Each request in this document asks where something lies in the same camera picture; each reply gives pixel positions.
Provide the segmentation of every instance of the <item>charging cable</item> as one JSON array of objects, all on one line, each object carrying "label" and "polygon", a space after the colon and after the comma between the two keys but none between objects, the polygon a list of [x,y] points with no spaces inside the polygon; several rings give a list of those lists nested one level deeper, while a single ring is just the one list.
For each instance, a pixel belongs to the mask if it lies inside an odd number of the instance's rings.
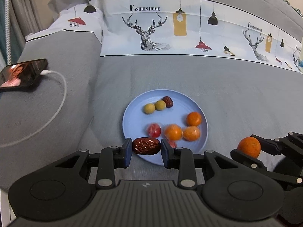
[{"label": "charging cable", "polygon": [[0,148],[4,148],[4,147],[8,147],[8,146],[12,146],[12,145],[16,145],[17,143],[19,142],[23,142],[31,137],[33,137],[34,135],[37,135],[40,131],[42,131],[46,126],[48,126],[54,119],[55,117],[58,115],[58,113],[60,112],[64,102],[65,102],[65,99],[66,99],[66,94],[67,94],[67,83],[66,83],[66,79],[65,77],[59,73],[59,72],[55,72],[55,71],[50,71],[50,70],[43,70],[40,75],[46,75],[46,74],[50,74],[50,73],[55,73],[57,75],[59,75],[62,80],[63,80],[63,83],[64,83],[64,94],[63,94],[63,100],[58,108],[58,110],[55,112],[55,114],[51,117],[51,119],[45,123],[45,125],[43,125],[40,129],[36,130],[34,133],[18,140],[18,141],[15,141],[15,142],[10,142],[10,143],[7,143],[7,144],[0,144]]}]

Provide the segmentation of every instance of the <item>deer head print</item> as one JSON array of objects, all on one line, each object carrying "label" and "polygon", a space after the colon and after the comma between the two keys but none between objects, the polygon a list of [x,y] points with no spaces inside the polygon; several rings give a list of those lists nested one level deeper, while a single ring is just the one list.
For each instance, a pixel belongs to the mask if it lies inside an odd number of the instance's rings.
[{"label": "deer head print", "polygon": [[292,52],[292,56],[294,58],[294,64],[299,69],[299,71],[303,73],[303,60],[301,60],[299,56],[296,56],[296,51]]},{"label": "deer head print", "polygon": [[143,31],[141,29],[141,27],[139,27],[137,25],[137,20],[136,22],[133,24],[131,22],[131,17],[134,13],[131,14],[131,16],[128,17],[127,22],[124,20],[124,18],[122,17],[124,23],[130,27],[136,30],[136,33],[138,33],[139,35],[141,35],[141,49],[142,50],[146,50],[146,51],[160,51],[160,50],[168,50],[170,49],[170,45],[169,44],[160,44],[160,43],[154,43],[150,40],[149,36],[151,34],[153,34],[155,32],[154,29],[163,26],[164,23],[167,20],[167,16],[165,18],[165,20],[162,20],[162,17],[157,13],[157,15],[159,16],[159,22],[156,24],[154,20],[152,20],[153,24],[148,28],[147,31]]},{"label": "deer head print", "polygon": [[256,41],[254,44],[252,44],[251,39],[250,39],[250,34],[249,34],[248,36],[247,36],[247,34],[246,34],[248,30],[249,30],[249,29],[247,29],[247,30],[244,32],[244,30],[242,29],[243,35],[244,35],[244,37],[246,38],[246,40],[248,41],[249,46],[251,46],[252,50],[254,51],[254,54],[255,54],[256,58],[257,58],[258,60],[268,61],[268,59],[266,58],[266,56],[261,55],[261,54],[259,54],[259,53],[257,52],[258,44],[262,43],[264,37],[262,38],[261,33],[260,33],[260,39],[257,37],[257,41]]}]

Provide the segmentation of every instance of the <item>phone screen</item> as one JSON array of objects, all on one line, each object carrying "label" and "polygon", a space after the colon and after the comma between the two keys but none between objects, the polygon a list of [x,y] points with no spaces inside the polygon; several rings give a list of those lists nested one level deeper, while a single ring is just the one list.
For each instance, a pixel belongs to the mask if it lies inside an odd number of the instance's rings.
[{"label": "phone screen", "polygon": [[46,59],[9,65],[0,73],[0,88],[31,86],[47,66]]}]

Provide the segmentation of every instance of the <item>small orange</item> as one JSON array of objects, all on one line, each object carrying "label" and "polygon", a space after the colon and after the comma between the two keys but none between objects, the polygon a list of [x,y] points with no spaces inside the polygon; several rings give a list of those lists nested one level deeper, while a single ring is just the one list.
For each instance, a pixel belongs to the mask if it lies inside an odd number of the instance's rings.
[{"label": "small orange", "polygon": [[201,114],[192,112],[186,117],[186,122],[189,126],[198,126],[202,122]]},{"label": "small orange", "polygon": [[183,131],[180,126],[172,124],[165,128],[164,134],[168,140],[177,141],[182,138]]},{"label": "small orange", "polygon": [[256,159],[261,152],[261,144],[258,139],[249,136],[240,141],[237,149]]},{"label": "small orange", "polygon": [[200,137],[200,130],[197,126],[189,126],[183,131],[183,138],[187,141],[195,141]]}]

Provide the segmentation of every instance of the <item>yellow lamp print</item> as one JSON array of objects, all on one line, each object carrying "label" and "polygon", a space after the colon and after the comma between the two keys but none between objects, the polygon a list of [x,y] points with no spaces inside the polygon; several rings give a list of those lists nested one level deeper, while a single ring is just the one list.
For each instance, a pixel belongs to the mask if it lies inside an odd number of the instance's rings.
[{"label": "yellow lamp print", "polygon": [[174,13],[174,35],[186,36],[186,13],[180,9]]},{"label": "yellow lamp print", "polygon": [[265,43],[265,51],[267,53],[270,53],[271,46],[272,46],[272,35],[269,33],[269,35],[266,38],[266,43]]}]

